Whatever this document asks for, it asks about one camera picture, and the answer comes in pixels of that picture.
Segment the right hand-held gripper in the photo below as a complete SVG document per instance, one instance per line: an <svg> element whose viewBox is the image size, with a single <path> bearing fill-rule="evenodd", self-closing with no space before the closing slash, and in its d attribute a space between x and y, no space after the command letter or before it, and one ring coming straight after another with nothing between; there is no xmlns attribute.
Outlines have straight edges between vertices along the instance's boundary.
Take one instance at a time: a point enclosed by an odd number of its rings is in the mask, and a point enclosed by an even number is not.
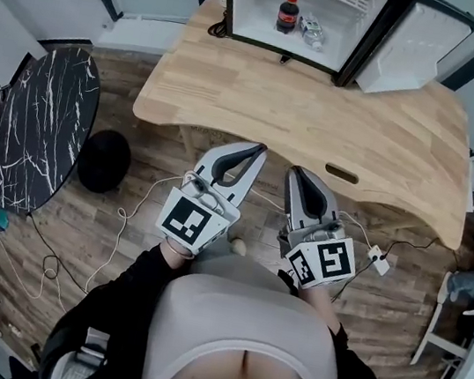
<svg viewBox="0 0 474 379"><path fill-rule="evenodd" d="M287 225L279 232L280 255L293 269L299 288L328 286L356 275L352 238L338 219L334 193L320 177L304 167L289 168L285 212L292 230Z"/></svg>

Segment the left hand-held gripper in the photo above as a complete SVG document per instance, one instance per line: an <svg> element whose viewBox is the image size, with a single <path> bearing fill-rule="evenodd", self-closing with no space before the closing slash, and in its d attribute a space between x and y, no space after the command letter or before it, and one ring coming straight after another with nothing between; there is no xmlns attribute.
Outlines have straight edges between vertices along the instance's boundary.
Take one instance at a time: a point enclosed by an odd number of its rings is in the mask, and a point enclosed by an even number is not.
<svg viewBox="0 0 474 379"><path fill-rule="evenodd" d="M238 206L255 182L266 161L267 147L255 142L237 142L209 150L188 171L181 187L173 188L156 220L168 238L197 255L226 234L240 219ZM228 170L246 161L231 181Z"/></svg>

